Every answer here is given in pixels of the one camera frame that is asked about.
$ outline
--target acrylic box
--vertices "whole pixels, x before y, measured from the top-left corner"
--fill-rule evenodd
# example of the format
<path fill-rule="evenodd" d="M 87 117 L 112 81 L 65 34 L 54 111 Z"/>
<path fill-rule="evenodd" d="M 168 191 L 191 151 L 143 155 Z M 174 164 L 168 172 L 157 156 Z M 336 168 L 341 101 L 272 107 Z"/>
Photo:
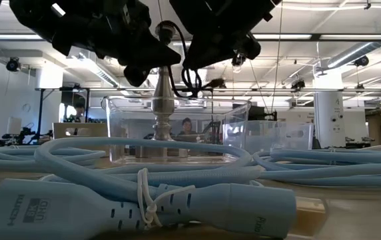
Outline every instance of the acrylic box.
<path fill-rule="evenodd" d="M 271 149 L 312 149 L 313 131 L 311 123 L 249 121 L 245 149 L 249 153 Z"/>
<path fill-rule="evenodd" d="M 171 113 L 153 111 L 156 103 L 174 103 Z M 240 126 L 245 132 L 250 103 L 220 99 L 185 99 L 159 97 L 105 97 L 102 102 L 107 112 L 109 137 L 152 139 L 158 117 L 169 117 L 170 136 L 173 141 L 245 146 L 245 134 L 230 135 L 225 127 Z M 183 121 L 190 119 L 192 131 L 183 133 Z M 187 149 L 144 149 L 139 146 L 115 145 L 110 148 L 111 161 L 129 163 L 227 163 L 233 157 L 218 153 L 188 151 Z"/>

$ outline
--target fluorescent light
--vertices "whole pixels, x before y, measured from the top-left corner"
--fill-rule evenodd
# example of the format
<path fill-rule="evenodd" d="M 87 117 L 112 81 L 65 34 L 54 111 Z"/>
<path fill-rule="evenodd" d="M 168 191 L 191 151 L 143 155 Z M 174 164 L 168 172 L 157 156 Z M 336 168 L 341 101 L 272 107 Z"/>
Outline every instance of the fluorescent light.
<path fill-rule="evenodd" d="M 344 40 L 359 40 L 359 39 L 373 39 L 373 40 L 381 40 L 381 35 L 321 35 L 321 40 L 337 40 L 337 39 L 344 39 Z"/>
<path fill-rule="evenodd" d="M 347 99 L 344 98 L 344 100 L 351 100 L 351 99 L 354 99 L 354 98 L 360 98 L 360 97 L 367 96 L 367 95 L 373 94 L 373 93 L 374 92 L 365 92 L 365 93 L 361 93 L 361 94 L 353 96 L 353 97 L 349 97 Z"/>
<path fill-rule="evenodd" d="M 185 41 L 185 44 L 186 44 L 186 46 L 188 47 L 188 46 L 191 46 L 191 41 Z M 175 41 L 175 42 L 173 42 L 173 46 L 183 46 L 183 44 L 182 44 L 182 42 L 181 41 Z"/>
<path fill-rule="evenodd" d="M 109 75 L 105 70 L 101 69 L 93 60 L 86 58 L 82 53 L 79 53 L 79 55 L 81 58 L 77 58 L 76 56 L 72 56 L 72 58 L 78 60 L 89 71 L 97 75 L 97 77 L 107 82 L 112 87 L 115 85 L 118 87 L 120 85 L 114 77 Z"/>
<path fill-rule="evenodd" d="M 127 91 L 154 91 L 152 88 L 143 88 L 143 87 L 136 87 L 136 88 L 127 88 Z"/>
<path fill-rule="evenodd" d="M 254 38 L 257 40 L 271 40 L 271 39 L 284 39 L 284 40 L 301 40 L 301 39 L 310 39 L 311 34 L 254 34 Z"/>
<path fill-rule="evenodd" d="M 26 41 L 26 40 L 43 40 L 43 39 L 36 34 L 0 34 L 0 40 Z"/>
<path fill-rule="evenodd" d="M 60 16 L 64 16 L 65 14 L 66 14 L 66 12 L 57 4 L 57 3 L 55 3 L 55 4 L 53 4 L 52 5 L 52 8 L 54 9 L 54 10 L 56 10 L 56 12 L 58 13 L 58 14 L 60 14 Z"/>
<path fill-rule="evenodd" d="M 216 91 L 216 92 L 225 92 L 225 91 L 252 91 L 252 90 L 253 89 L 239 89 L 239 88 L 236 88 L 236 89 L 213 89 L 213 91 Z"/>
<path fill-rule="evenodd" d="M 200 106 L 200 107 L 175 107 L 176 109 L 204 109 L 206 107 Z"/>
<path fill-rule="evenodd" d="M 355 10 L 363 9 L 365 6 L 349 6 L 349 7 L 297 7 L 297 6 L 281 6 L 277 7 L 287 9 L 287 10 L 296 10 L 296 11 L 343 11 L 343 10 Z"/>
<path fill-rule="evenodd" d="M 101 87 L 90 89 L 90 91 L 116 91 L 116 90 L 117 90 L 116 88 L 101 88 Z"/>
<path fill-rule="evenodd" d="M 333 67 L 337 66 L 337 64 L 339 64 L 340 62 L 342 62 L 342 61 L 345 60 L 346 58 L 350 57 L 351 55 L 353 55 L 353 54 L 359 52 L 359 51 L 362 50 L 363 48 L 369 46 L 370 44 L 371 44 L 371 43 L 364 44 L 362 47 L 358 48 L 357 50 L 355 50 L 355 51 L 353 51 L 353 52 L 347 54 L 346 56 L 340 58 L 339 60 L 337 60 L 337 61 L 335 61 L 335 62 L 333 62 L 333 63 L 328 64 L 328 67 L 329 67 L 329 68 L 333 68 Z"/>

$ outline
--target coiled hose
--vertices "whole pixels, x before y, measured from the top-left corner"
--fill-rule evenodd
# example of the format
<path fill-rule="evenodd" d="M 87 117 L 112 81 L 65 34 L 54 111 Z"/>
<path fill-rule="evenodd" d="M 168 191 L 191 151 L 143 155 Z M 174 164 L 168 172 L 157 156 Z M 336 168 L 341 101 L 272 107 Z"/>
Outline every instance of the coiled hose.
<path fill-rule="evenodd" d="M 230 154 L 228 165 L 128 165 L 94 170 L 105 153 L 75 149 L 82 145 L 142 145 Z M 248 183 L 271 179 L 313 186 L 381 186 L 381 151 L 273 150 L 251 156 L 243 149 L 200 143 L 151 141 L 118 137 L 58 139 L 38 148 L 0 148 L 0 171 L 53 173 L 46 181 L 66 181 L 90 187 L 113 199 L 136 201 L 137 172 L 149 170 L 150 192 L 160 184 L 206 187 L 218 183 Z"/>

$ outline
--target person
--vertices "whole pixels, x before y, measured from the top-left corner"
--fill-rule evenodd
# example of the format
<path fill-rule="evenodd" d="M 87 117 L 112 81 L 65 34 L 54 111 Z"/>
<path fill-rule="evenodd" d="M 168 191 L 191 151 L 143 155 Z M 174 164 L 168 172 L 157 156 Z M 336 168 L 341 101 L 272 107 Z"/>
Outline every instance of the person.
<path fill-rule="evenodd" d="M 85 123 L 85 105 L 84 103 L 76 103 L 74 105 L 75 111 L 77 114 L 71 115 L 67 122 L 69 123 Z M 84 136 L 89 135 L 89 129 L 86 128 L 67 128 L 66 129 L 68 136 Z"/>
<path fill-rule="evenodd" d="M 183 119 L 182 121 L 183 131 L 179 133 L 179 135 L 194 135 L 198 134 L 196 131 L 192 131 L 192 121 L 188 117 Z"/>
<path fill-rule="evenodd" d="M 76 123 L 84 123 L 85 118 L 84 118 L 84 113 L 85 113 L 85 106 L 84 103 L 76 103 L 74 105 L 75 111 L 77 114 L 74 116 L 75 122 Z"/>

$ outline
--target ceiling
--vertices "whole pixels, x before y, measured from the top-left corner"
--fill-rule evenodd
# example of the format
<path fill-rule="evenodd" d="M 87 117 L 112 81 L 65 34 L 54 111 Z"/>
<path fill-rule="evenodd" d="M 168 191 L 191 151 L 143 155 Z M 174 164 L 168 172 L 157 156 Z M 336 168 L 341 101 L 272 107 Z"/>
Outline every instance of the ceiling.
<path fill-rule="evenodd" d="M 169 5 L 168 0 L 160 0 L 161 14 L 158 1 L 141 0 L 149 6 L 153 24 L 151 30 L 155 31 L 155 26 L 162 20 L 171 20 L 177 23 L 183 30 L 179 18 Z M 381 0 L 370 1 L 373 6 L 381 6 Z M 357 7 L 364 6 L 365 0 L 284 0 L 283 6 L 277 7 L 273 12 L 273 19 L 269 22 L 262 21 L 254 29 L 253 33 L 381 33 L 381 9 L 371 8 L 369 10 L 353 9 L 344 11 L 318 11 L 326 7 Z M 293 7 L 305 8 L 304 10 L 291 9 Z M 26 27 L 17 22 L 9 7 L 2 5 L 0 9 L 0 33 L 32 33 Z M 349 42 L 321 42 L 317 47 L 315 42 L 262 42 L 262 51 L 253 61 L 247 61 L 240 73 L 234 73 L 230 61 L 224 61 L 214 64 L 207 68 L 206 79 L 225 77 L 228 79 L 226 86 L 232 88 L 249 87 L 290 87 L 290 84 L 296 80 L 294 77 L 289 79 L 293 73 L 305 65 L 313 65 L 317 59 L 327 59 L 334 57 L 344 50 L 352 47 L 356 43 Z M 179 53 L 180 47 L 171 46 Z M 44 61 L 52 61 L 62 66 L 65 71 L 72 76 L 71 79 L 79 81 L 81 85 L 90 87 L 108 87 L 103 84 L 96 75 L 74 61 L 54 50 L 52 46 L 45 42 L 8 42 L 0 41 L 0 61 L 6 61 L 11 54 L 20 50 L 23 54 L 26 51 L 40 51 L 42 57 L 30 59 L 32 67 L 41 67 Z M 367 54 L 370 64 L 366 67 L 360 67 L 356 71 L 355 67 L 344 67 L 343 82 L 345 87 L 355 87 L 358 82 L 371 81 L 369 85 L 372 88 L 381 88 L 381 48 Z M 97 64 L 103 67 L 112 76 L 115 76 L 124 86 L 127 86 L 123 79 L 123 67 L 114 59 L 106 58 L 104 60 L 93 58 Z M 174 77 L 178 83 L 180 80 L 180 65 L 174 66 Z M 313 74 L 310 71 L 304 71 L 300 75 L 306 81 L 306 87 L 312 86 Z M 145 87 L 153 87 L 152 83 L 147 83 Z M 257 96 L 258 92 L 236 92 L 227 91 L 217 95 L 236 95 L 236 96 Z"/>

